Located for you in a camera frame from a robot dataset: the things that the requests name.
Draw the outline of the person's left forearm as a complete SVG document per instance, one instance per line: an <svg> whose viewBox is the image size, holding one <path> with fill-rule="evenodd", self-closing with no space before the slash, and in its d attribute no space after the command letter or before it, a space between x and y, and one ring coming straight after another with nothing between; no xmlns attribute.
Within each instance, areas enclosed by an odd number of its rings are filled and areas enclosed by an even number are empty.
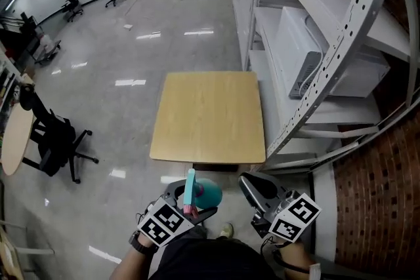
<svg viewBox="0 0 420 280"><path fill-rule="evenodd" d="M152 259L153 254L143 254L131 247L110 280L148 280Z"/></svg>

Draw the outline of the cluttered storage shelf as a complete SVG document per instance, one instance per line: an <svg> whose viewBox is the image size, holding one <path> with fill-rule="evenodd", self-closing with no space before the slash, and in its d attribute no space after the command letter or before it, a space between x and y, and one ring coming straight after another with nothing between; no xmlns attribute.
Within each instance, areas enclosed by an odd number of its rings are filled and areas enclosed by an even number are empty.
<svg viewBox="0 0 420 280"><path fill-rule="evenodd" d="M14 105L14 92L18 84L17 70L0 49L0 147L6 124Z"/></svg>

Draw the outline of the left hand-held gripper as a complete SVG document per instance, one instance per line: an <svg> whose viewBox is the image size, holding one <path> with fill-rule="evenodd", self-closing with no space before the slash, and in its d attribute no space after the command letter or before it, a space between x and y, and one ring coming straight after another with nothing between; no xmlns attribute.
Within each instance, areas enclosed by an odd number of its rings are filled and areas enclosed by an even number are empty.
<svg viewBox="0 0 420 280"><path fill-rule="evenodd" d="M163 198L160 197L148 209L147 214L137 226L138 230L147 236L155 245L163 247L176 237L186 233L198 224L217 213L217 207L198 210L193 207L193 224L170 204L177 204L184 193L186 179L171 182L167 185Z"/></svg>

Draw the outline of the person's right forearm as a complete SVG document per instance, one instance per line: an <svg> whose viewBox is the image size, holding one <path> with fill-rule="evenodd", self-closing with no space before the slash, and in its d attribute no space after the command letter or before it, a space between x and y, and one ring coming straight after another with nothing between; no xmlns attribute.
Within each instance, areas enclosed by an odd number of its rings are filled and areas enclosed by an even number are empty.
<svg viewBox="0 0 420 280"><path fill-rule="evenodd" d="M285 245L287 241L277 237L275 246L278 248L278 251L281 254L282 260L292 266L295 266L299 269L309 271L310 266L316 262L312 257L305 251L305 246L302 242L296 241L295 243L290 243ZM302 273L299 271L285 269L285 276L288 280L308 280L309 274Z"/></svg>

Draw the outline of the white metal frame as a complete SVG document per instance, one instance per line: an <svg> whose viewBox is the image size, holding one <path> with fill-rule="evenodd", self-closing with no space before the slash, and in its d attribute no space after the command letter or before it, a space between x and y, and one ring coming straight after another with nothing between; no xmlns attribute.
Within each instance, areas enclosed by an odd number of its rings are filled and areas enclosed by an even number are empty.
<svg viewBox="0 0 420 280"><path fill-rule="evenodd" d="M22 230L25 235L28 232L26 226L13 224L4 220L0 220L0 261L7 276L11 276L16 280L25 280L24 273L35 273L33 270L24 271L22 269L19 256L20 255L53 255L51 248L39 249L29 247L18 247L10 239L6 232L6 227Z"/></svg>

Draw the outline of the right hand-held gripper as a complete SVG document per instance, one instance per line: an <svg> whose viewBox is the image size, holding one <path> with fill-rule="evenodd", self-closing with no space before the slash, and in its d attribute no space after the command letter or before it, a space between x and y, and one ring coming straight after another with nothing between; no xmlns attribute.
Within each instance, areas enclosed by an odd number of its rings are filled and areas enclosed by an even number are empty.
<svg viewBox="0 0 420 280"><path fill-rule="evenodd" d="M238 184L253 208L260 208L266 199L274 199L265 203L265 210L257 209L251 221L262 238L270 233L294 243L322 211L307 194L287 191L277 178L265 173L241 174Z"/></svg>

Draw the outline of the white microwave oven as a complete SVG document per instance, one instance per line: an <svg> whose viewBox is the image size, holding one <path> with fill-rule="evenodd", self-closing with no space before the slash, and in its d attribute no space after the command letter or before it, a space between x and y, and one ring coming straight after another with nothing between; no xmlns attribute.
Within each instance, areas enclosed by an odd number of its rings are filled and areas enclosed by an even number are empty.
<svg viewBox="0 0 420 280"><path fill-rule="evenodd" d="M277 65L290 98L301 98L312 83L329 43L304 9L284 7L275 38ZM367 97L389 72L385 57L363 46L330 91L331 96Z"/></svg>

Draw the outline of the black table base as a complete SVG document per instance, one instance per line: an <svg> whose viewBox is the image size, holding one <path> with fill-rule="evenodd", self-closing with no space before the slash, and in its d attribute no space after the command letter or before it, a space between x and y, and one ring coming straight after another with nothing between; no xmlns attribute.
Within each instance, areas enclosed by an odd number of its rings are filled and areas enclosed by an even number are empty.
<svg viewBox="0 0 420 280"><path fill-rule="evenodd" d="M194 163L192 168L199 171L210 172L237 172L239 165Z"/></svg>

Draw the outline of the black wristwatch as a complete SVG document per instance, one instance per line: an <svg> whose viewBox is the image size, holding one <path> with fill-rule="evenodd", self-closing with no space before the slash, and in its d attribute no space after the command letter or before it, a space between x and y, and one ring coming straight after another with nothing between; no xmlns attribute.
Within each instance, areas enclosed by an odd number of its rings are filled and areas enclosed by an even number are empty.
<svg viewBox="0 0 420 280"><path fill-rule="evenodd" d="M137 252L144 254L146 256L153 256L159 249L157 245L152 243L150 246L143 245L139 241L141 232L136 230L129 239L129 243Z"/></svg>

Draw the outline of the person's black shirt torso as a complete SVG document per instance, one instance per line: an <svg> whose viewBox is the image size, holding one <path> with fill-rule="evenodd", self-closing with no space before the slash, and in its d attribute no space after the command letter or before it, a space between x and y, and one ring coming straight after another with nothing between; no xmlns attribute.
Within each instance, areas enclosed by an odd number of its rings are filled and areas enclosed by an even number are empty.
<svg viewBox="0 0 420 280"><path fill-rule="evenodd" d="M202 227L169 243L149 280L280 280L263 256L245 243L208 239Z"/></svg>

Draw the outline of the round wooden table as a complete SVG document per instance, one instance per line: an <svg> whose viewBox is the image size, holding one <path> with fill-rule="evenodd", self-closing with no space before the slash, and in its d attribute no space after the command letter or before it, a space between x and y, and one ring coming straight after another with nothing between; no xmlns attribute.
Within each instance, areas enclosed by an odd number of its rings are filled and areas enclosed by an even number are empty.
<svg viewBox="0 0 420 280"><path fill-rule="evenodd" d="M33 119L32 110L26 111L20 104L13 106L6 124L1 149L1 164L7 176L17 171L24 158Z"/></svg>

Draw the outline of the person's light shoe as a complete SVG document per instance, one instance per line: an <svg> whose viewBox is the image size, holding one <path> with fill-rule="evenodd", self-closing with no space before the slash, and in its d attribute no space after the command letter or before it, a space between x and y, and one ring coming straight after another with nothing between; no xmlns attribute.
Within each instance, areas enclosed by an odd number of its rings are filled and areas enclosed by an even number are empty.
<svg viewBox="0 0 420 280"><path fill-rule="evenodd" d="M231 223L225 223L225 225L222 227L219 238L227 238L231 239L234 235L234 227Z"/></svg>

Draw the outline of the flat platform cart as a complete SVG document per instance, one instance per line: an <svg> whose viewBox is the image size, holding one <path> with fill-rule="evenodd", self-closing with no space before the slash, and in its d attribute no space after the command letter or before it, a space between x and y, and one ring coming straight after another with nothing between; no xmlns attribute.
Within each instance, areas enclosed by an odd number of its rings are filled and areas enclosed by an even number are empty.
<svg viewBox="0 0 420 280"><path fill-rule="evenodd" d="M60 44L61 40L57 40L53 41L50 45L45 45L38 58L35 60L35 64L42 64L52 60L57 53L57 50L61 49Z"/></svg>

